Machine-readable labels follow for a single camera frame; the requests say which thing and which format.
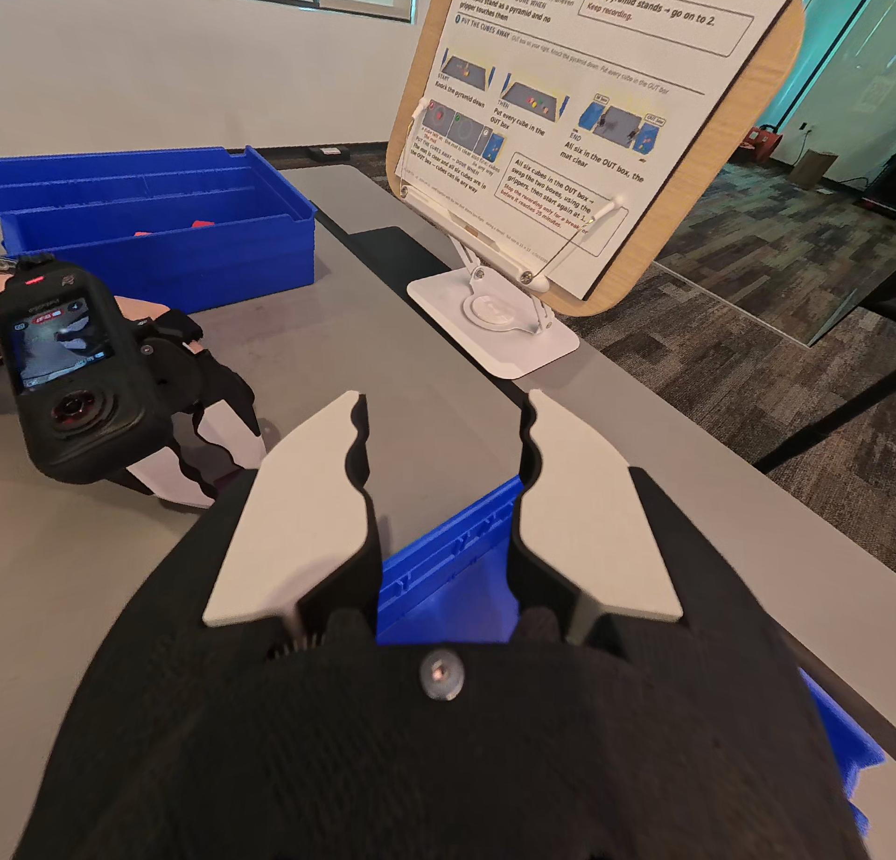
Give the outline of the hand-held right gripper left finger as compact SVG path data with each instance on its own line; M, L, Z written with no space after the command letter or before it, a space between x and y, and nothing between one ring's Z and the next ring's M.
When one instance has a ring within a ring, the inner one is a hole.
M203 623L277 619L299 645L330 616L359 611L376 630L382 548L365 485L366 396L347 391L285 436L258 469Z

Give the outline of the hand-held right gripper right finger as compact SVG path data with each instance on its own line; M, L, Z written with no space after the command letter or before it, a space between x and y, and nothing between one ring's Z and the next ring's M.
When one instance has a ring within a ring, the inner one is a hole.
M624 456L545 392L521 413L521 494L510 590L547 608L561 640L586 642L604 615L679 623L683 608Z

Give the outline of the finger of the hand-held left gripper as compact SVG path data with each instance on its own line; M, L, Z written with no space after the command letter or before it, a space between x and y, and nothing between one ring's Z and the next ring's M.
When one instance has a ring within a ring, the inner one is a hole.
M217 488L185 460L176 445L165 446L128 466L128 473L151 495L175 505L207 509L218 498Z
M198 409L193 416L196 436L226 451L232 463L244 470L258 470L267 450L258 425L251 426L225 399Z

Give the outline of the blue plastic bin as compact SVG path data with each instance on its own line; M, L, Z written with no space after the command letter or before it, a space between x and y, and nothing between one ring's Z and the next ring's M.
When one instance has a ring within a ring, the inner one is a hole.
M518 476L478 499L384 562L377 642L507 642L519 615L506 581L511 518ZM857 829L868 817L854 804L862 772L887 764L879 742L894 729L871 705L782 627L782 642L819 710Z
M113 294L188 314L311 285L316 214L250 147L1 160L8 256L50 253Z

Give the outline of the black stand foot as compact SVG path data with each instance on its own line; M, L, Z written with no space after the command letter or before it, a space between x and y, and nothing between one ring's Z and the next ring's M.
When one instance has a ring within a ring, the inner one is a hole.
M864 391L836 408L830 414L818 419L792 434L777 447L753 463L753 467L768 474L786 463L804 455L834 432L865 414L874 406L895 393L895 373L889 373Z

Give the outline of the glass panel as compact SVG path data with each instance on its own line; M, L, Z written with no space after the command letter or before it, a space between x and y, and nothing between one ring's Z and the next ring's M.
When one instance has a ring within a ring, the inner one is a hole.
M894 0L803 0L797 63L760 115L768 160L733 158L657 265L811 346L894 271L894 215L863 204L894 162ZM837 161L790 182L808 150Z

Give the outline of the wooden display board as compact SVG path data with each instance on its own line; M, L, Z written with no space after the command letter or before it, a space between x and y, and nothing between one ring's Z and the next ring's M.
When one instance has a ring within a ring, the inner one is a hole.
M408 141L412 111L423 96L452 2L430 0L388 142L388 184L392 193L407 204L410 201L406 199L399 163ZM578 299L563 288L552 286L543 294L548 306L570 317L598 315L619 304L632 291L786 81L798 58L804 31L803 0L790 0L589 297Z

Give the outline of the brown cardboard box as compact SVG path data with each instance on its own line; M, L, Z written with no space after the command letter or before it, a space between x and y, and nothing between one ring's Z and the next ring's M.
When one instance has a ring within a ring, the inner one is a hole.
M809 190L821 182L838 155L829 151L806 150L793 166L789 180L803 190Z

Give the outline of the printed instruction sheet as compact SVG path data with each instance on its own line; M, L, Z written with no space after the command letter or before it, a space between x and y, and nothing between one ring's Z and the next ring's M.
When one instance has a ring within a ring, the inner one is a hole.
M394 182L443 232L582 301L793 0L446 0Z

